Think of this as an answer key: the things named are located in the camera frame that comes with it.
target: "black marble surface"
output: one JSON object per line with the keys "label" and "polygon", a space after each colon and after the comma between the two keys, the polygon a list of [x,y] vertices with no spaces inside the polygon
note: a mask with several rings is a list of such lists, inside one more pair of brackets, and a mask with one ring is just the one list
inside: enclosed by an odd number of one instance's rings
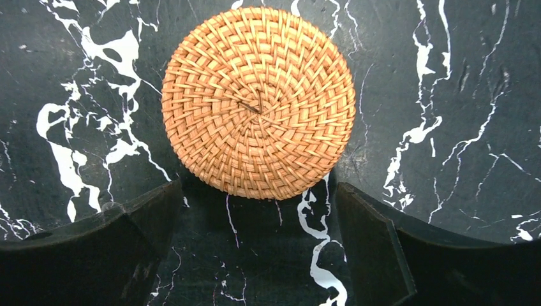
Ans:
{"label": "black marble surface", "polygon": [[[355,76],[355,129],[287,201],[205,186],[161,123],[165,65],[205,19],[282,8]],[[18,240],[182,178],[179,231],[149,305],[353,305],[337,181],[447,230],[541,237],[537,0],[0,1],[0,236]]]}

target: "woven coaster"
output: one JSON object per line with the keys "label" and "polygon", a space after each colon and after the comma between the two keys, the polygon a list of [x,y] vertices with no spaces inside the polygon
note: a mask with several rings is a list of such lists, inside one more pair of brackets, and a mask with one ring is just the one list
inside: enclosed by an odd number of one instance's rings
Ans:
{"label": "woven coaster", "polygon": [[310,23],[270,8],[205,21],[175,50],[163,121],[185,167],[247,198],[291,198],[338,162],[353,128],[346,61]]}

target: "woven rattan texture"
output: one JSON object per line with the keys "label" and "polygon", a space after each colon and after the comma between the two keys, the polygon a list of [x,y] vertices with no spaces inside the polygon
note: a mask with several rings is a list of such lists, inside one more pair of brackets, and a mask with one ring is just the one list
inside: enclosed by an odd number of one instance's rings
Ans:
{"label": "woven rattan texture", "polygon": [[270,8],[221,13],[167,66],[163,120],[187,169],[248,198],[291,198],[338,162],[355,91],[346,61],[310,23]]}

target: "marble countertop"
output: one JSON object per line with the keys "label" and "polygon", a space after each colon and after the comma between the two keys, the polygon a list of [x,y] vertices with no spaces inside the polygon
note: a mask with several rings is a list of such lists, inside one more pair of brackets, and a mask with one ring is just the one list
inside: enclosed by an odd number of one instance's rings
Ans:
{"label": "marble countertop", "polygon": [[[162,124],[172,52],[240,6],[288,10],[354,75],[352,139],[286,201],[189,174]],[[532,0],[19,0],[0,3],[0,236],[20,240],[181,178],[181,229],[149,305],[353,305],[337,181],[502,243],[541,238],[541,5]]]}

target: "black plastic piece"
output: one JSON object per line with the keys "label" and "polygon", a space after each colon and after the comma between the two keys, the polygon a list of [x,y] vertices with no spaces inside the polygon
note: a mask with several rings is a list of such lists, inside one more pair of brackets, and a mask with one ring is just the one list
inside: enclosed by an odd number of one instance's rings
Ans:
{"label": "black plastic piece", "polygon": [[182,197],[175,181],[72,224],[0,242],[3,305],[146,305]]}
{"label": "black plastic piece", "polygon": [[346,183],[336,205],[358,305],[541,305],[541,240],[462,236]]}

